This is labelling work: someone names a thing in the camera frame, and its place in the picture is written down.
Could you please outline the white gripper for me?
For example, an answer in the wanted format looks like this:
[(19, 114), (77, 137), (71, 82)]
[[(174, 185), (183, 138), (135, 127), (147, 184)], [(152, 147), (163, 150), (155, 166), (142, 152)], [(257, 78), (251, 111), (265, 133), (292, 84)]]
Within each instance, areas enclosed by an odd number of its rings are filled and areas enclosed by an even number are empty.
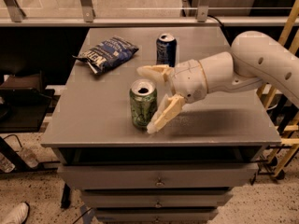
[(159, 132), (170, 120), (175, 118), (187, 104), (203, 100), (207, 95), (207, 81), (202, 65), (196, 60), (177, 64), (174, 68), (167, 64), (146, 65), (136, 69), (137, 73), (162, 85), (169, 77), (171, 92), (160, 102), (157, 111), (147, 126), (149, 134)]

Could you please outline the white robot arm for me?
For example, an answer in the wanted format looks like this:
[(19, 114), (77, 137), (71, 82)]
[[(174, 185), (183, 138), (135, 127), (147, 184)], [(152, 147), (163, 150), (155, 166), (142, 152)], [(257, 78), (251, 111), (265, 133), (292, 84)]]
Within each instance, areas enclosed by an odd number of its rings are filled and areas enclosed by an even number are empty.
[(238, 35), (229, 52), (202, 60), (188, 60), (174, 67), (166, 64), (141, 66), (137, 73), (157, 83), (170, 85), (147, 126), (160, 131), (186, 104), (203, 100), (217, 91), (250, 91), (269, 83), (299, 107), (299, 59), (276, 40), (260, 32)]

